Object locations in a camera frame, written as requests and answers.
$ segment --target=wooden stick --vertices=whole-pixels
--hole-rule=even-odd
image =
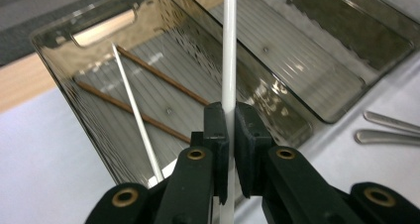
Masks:
[[[130,105],[128,105],[128,104],[126,104],[126,103],[124,103],[124,102],[106,94],[106,93],[101,92],[100,90],[96,89],[95,87],[93,87],[93,86],[91,86],[91,85],[89,85],[85,82],[76,81],[76,83],[79,87],[81,87],[85,91],[90,92],[90,93],[102,98],[103,100],[105,100],[105,101],[107,101],[107,102],[109,102],[109,103],[111,103],[111,104],[113,104],[113,105],[131,113],[131,114],[134,114],[133,109]],[[191,141],[190,141],[189,138],[187,138],[184,135],[180,134],[179,132],[176,132],[175,130],[169,128],[168,126],[164,125],[163,123],[153,119],[152,117],[150,117],[150,116],[148,116],[144,113],[142,113],[142,117],[143,117],[143,120],[145,122],[150,123],[151,125],[155,126],[156,128],[161,129],[162,131],[172,135],[173,137],[185,142],[188,145],[190,144]]]
[[[126,50],[124,50],[121,47],[117,47],[117,51],[121,55],[123,55],[126,58],[128,58],[129,60],[131,60],[132,62],[138,64],[139,66],[141,66],[144,69],[148,70],[152,74],[154,74],[157,77],[163,79],[164,81],[166,81],[167,83],[169,83],[173,87],[177,88],[179,91],[181,91],[181,92],[185,93],[186,95],[190,96],[192,99],[194,99],[195,101],[201,103],[202,105],[207,106],[207,105],[210,104],[207,100],[205,100],[204,98],[200,97],[198,94],[196,94],[193,91],[189,90],[188,88],[184,87],[182,84],[180,84],[177,81],[175,81],[174,79],[170,78],[169,76],[167,76],[166,74],[164,74],[163,72],[161,72],[160,70],[158,70],[157,68],[154,68],[153,66],[149,65],[148,63],[146,63],[145,61],[143,61],[139,57],[137,57],[137,56],[135,56],[135,55],[127,52]]]

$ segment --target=black clamp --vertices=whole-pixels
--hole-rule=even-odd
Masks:
[[[257,111],[238,103],[235,162],[243,195],[262,196],[268,223],[420,223],[420,210],[380,184],[350,194],[330,186],[295,149],[277,146]],[[124,183],[109,190],[86,223],[211,223],[213,196],[227,196],[229,137],[220,103],[204,110],[204,132],[191,134],[170,178],[147,190]]]

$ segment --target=plastic rod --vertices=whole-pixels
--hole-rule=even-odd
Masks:
[[[230,147],[228,199],[225,205],[220,207],[221,224],[234,223],[235,212],[236,14],[237,0],[224,0],[222,107],[225,111]]]
[[[124,71],[123,64],[121,63],[120,56],[117,52],[117,48],[112,44],[112,50],[114,51],[115,59],[117,60],[118,68],[120,68],[121,76],[123,76],[123,82],[126,87],[127,95],[129,95],[130,103],[133,108],[134,116],[136,117],[136,122],[142,135],[143,143],[145,144],[146,152],[148,153],[149,160],[154,170],[155,177],[157,181],[163,180],[163,173],[160,170],[158,165],[158,158],[155,155],[154,148],[152,147],[151,141],[149,140],[148,132],[146,131],[145,124],[143,123],[142,116],[140,115],[139,108],[137,107],[136,100],[134,99],[133,92],[130,87],[129,80],[127,79],[126,72]]]

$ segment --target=screw hole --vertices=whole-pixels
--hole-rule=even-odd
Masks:
[[[364,191],[365,197],[378,205],[392,207],[395,205],[395,199],[388,192],[378,187],[368,187]]]
[[[135,189],[127,187],[115,193],[112,198],[112,204],[116,207],[130,206],[138,197],[139,193]]]
[[[279,149],[276,153],[277,153],[278,157],[280,157],[282,159],[285,159],[285,160],[292,160],[296,156],[294,154],[294,152],[292,152],[291,150],[287,150],[287,149]]]
[[[191,160],[201,160],[206,156],[206,154],[201,150],[192,150],[187,154],[187,157]]]

